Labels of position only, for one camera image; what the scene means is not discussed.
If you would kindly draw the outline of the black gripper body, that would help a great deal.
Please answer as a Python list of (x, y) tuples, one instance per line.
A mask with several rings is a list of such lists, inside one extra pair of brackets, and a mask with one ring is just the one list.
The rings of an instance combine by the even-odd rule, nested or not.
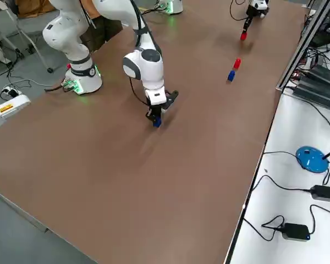
[(259, 17), (263, 19), (268, 13), (268, 7), (258, 7), (255, 8), (252, 5), (249, 5), (246, 11), (247, 18)]
[(166, 112), (179, 95), (177, 90), (146, 90), (146, 102), (154, 112)]

